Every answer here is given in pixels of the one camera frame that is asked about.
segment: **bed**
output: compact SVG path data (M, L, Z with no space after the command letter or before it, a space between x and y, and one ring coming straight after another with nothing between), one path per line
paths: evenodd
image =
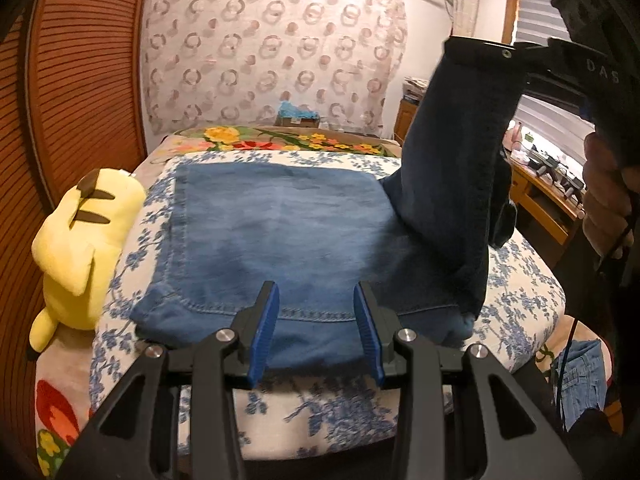
M150 283L179 164L261 162L343 168L381 178L399 167L399 155L393 141L312 128L218 126L167 137L136 170L148 197L116 267L95 337L60 327L38 361L36 440L43 472L53 475L92 410L145 346L127 313ZM516 231L500 250L490 250L485 306L467 343L483 342L514 370L536 354L563 313L561 287ZM189 449L189 394L185 388L180 402L182 454ZM236 391L234 400L242 455L264 460L388 438L395 431L399 394L377 390L368 377L267 377L256 390Z

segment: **plush toy tail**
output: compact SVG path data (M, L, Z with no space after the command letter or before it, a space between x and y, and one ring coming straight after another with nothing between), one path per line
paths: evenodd
M67 191L31 245L33 259L42 272L74 296L84 293L95 251L91 244L71 236L70 225L80 201L77 188Z

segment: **white floral tablecloth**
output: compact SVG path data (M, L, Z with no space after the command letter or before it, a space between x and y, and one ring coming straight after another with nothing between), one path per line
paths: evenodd
M145 345L137 342L128 313L152 279L158 247L171 214L178 164L266 162L393 173L400 159L313 152L205 152L174 158L149 190L129 234L96 328L90 375L92 408L113 388ZM564 312L564 293L551 271L519 232L504 247L489 249L486 304L467 343L482 341L510 370L529 360ZM180 402L179 445L189 446L189 397ZM234 394L242 455L246 460L284 459L369 444L395 431L399 392L379 391L368 377L265 380L260 389Z

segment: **blue gripper pad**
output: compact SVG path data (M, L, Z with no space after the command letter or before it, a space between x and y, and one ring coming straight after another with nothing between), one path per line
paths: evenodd
M380 386L385 379L385 373L382 369L382 346L380 346L378 333L373 325L367 300L360 285L356 285L353 289L353 312L360 332L362 349L369 362L371 376L375 379L376 384Z
M265 286L270 286L271 290L264 304L262 315L255 329L255 336L251 341L250 347L251 361L249 363L247 379L252 388L255 388L264 374L271 339L273 338L273 331L276 328L276 320L278 319L278 311L280 310L280 291L278 290L278 285L275 283L269 285L265 282L263 287Z

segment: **window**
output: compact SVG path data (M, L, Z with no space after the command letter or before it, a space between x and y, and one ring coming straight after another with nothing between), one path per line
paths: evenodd
M503 43L529 41L546 45L548 38L571 41L551 0L507 0ZM584 137L593 131L593 124L529 96L522 96L514 118L580 164L584 163Z

